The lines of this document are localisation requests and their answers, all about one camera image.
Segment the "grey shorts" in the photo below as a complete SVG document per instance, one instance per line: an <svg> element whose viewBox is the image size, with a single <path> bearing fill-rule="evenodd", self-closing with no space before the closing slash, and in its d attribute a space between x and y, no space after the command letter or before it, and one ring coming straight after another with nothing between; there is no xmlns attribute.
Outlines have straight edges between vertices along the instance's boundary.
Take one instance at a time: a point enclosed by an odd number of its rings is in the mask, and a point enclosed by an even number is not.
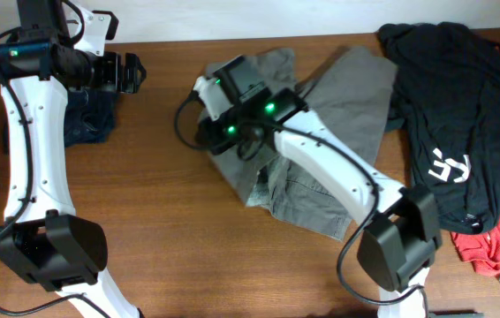
<svg viewBox="0 0 500 318"><path fill-rule="evenodd" d="M294 90L344 144L375 163L398 70L394 63L365 47L342 48L299 82L290 48L248 60L273 92ZM265 208L280 221L343 239L352 220L348 211L297 164L269 148L248 162L241 161L233 148L210 159L245 206Z"/></svg>

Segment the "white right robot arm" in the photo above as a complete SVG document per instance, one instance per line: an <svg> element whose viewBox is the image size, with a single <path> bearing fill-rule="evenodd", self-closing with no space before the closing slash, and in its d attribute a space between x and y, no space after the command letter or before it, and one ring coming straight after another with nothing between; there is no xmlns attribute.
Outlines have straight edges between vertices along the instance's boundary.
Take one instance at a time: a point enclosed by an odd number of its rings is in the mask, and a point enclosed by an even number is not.
<svg viewBox="0 0 500 318"><path fill-rule="evenodd" d="M429 317L425 280L442 245L435 196L407 187L347 147L290 89L230 99L217 85L195 88L206 109L202 137L212 151L240 145L258 130L283 158L319 182L358 227L337 257L337 279L357 300L388 317Z"/></svg>

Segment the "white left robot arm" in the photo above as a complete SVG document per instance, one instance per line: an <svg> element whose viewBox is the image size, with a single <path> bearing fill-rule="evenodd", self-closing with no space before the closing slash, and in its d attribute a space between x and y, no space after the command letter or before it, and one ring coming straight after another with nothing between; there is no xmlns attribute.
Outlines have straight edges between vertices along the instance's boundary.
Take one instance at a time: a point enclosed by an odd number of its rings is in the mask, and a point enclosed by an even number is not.
<svg viewBox="0 0 500 318"><path fill-rule="evenodd" d="M108 269L102 227L80 218L69 191L64 117L72 90L134 94L146 77L134 54L105 49L111 11L69 1L21 1L17 28L0 35L0 89L8 118L10 189L0 261L86 317L138 317Z"/></svg>

